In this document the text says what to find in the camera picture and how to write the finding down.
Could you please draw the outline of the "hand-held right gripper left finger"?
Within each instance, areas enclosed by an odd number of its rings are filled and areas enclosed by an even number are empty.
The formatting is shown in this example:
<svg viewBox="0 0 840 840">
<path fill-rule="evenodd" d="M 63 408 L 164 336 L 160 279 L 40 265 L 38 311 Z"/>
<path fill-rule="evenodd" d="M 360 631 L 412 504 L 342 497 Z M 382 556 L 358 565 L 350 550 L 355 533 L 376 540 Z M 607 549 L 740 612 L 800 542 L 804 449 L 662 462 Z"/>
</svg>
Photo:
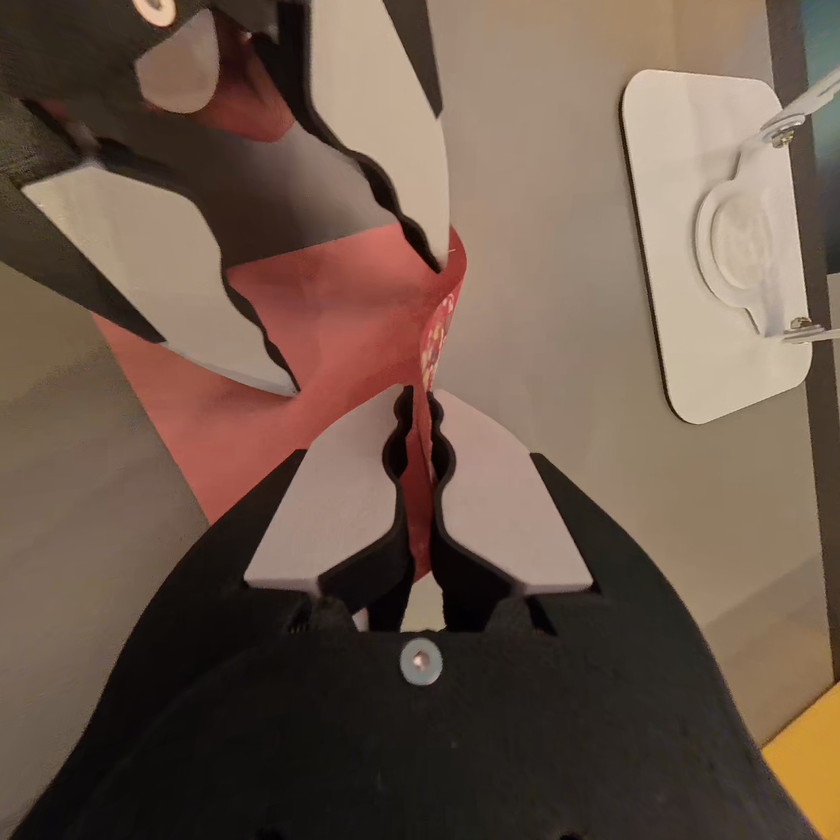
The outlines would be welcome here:
<svg viewBox="0 0 840 840">
<path fill-rule="evenodd" d="M 414 393 L 395 385 L 309 446 L 245 572 L 257 589 L 328 597 L 359 628 L 396 631 L 414 579 L 401 478 Z"/>
</svg>

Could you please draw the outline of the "yellow panel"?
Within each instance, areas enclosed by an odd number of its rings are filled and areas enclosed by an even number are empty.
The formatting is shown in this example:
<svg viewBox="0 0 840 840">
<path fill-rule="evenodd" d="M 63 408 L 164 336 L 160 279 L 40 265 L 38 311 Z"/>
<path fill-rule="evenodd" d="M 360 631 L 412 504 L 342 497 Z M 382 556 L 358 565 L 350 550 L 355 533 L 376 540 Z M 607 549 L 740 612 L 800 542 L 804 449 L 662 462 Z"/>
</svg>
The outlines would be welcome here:
<svg viewBox="0 0 840 840">
<path fill-rule="evenodd" d="M 823 838 L 839 838 L 839 685 L 763 748 L 791 798 Z"/>
</svg>

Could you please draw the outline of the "clear acrylic stand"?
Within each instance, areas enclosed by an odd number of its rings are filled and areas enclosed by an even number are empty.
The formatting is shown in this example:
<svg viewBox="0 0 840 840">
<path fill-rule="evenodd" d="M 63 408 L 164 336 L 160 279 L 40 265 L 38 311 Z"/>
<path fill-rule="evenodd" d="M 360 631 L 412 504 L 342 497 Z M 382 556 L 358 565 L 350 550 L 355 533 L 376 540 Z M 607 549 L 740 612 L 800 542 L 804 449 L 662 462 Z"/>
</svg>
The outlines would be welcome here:
<svg viewBox="0 0 840 840">
<path fill-rule="evenodd" d="M 763 340 L 784 344 L 838 341 L 806 314 L 792 314 L 803 280 L 784 278 L 787 263 L 802 257 L 787 151 L 795 132 L 838 93 L 833 68 L 738 147 L 731 178 L 716 184 L 700 203 L 695 255 L 710 292 L 730 308 L 747 312 Z"/>
</svg>

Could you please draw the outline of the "red patterned origami paper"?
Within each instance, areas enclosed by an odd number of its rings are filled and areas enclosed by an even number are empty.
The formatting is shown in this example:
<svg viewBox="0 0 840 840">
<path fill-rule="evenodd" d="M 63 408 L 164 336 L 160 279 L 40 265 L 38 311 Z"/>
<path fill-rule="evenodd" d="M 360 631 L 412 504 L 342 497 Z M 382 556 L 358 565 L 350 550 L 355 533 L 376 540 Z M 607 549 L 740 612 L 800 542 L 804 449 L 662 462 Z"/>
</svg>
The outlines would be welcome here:
<svg viewBox="0 0 840 840">
<path fill-rule="evenodd" d="M 299 385 L 284 397 L 230 381 L 94 316 L 210 523 L 245 531 L 248 568 L 302 457 L 341 417 L 395 385 L 414 393 L 401 484 L 415 576 L 429 569 L 427 388 L 466 254 L 427 268 L 391 224 L 229 269 Z"/>
</svg>

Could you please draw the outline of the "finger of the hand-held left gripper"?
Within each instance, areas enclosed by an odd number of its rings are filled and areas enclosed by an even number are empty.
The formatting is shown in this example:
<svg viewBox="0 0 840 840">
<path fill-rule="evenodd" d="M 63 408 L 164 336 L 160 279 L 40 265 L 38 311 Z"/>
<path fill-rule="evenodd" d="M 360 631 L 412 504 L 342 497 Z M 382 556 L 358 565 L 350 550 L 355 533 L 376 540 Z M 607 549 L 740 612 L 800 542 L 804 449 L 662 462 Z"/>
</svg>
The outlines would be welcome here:
<svg viewBox="0 0 840 840">
<path fill-rule="evenodd" d="M 433 271 L 448 263 L 443 97 L 425 1 L 276 3 L 276 85 L 304 130 L 361 169 Z"/>
<path fill-rule="evenodd" d="M 228 283 L 200 208 L 162 165 L 114 141 L 97 155 L 22 186 L 156 331 L 158 344 L 232 382 L 299 393 L 255 308 Z"/>
</svg>

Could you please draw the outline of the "white rounded base board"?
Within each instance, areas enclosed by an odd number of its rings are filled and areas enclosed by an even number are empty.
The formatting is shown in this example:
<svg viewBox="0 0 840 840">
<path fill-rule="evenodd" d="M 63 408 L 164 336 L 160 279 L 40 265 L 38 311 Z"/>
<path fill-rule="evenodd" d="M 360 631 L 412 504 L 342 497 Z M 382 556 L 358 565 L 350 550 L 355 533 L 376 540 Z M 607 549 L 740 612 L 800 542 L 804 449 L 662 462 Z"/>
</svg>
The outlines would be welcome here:
<svg viewBox="0 0 840 840">
<path fill-rule="evenodd" d="M 639 71 L 622 120 L 668 402 L 701 425 L 801 384 L 809 343 L 762 339 L 747 312 L 707 288 L 697 266 L 700 203 L 732 177 L 740 144 L 781 110 L 763 80 L 672 70 Z M 802 255 L 785 279 L 803 280 L 792 314 L 810 316 Z"/>
</svg>

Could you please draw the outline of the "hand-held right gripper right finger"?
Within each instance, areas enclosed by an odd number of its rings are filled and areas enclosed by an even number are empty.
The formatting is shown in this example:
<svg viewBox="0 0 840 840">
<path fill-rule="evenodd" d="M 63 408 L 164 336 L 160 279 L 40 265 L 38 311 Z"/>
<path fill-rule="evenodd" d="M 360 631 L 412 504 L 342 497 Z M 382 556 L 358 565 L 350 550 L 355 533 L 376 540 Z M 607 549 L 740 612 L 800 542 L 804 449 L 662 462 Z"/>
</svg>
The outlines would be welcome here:
<svg viewBox="0 0 840 840">
<path fill-rule="evenodd" d="M 594 581 L 529 450 L 443 391 L 427 398 L 437 480 L 429 556 L 452 632 L 481 632 L 513 597 L 588 592 Z"/>
</svg>

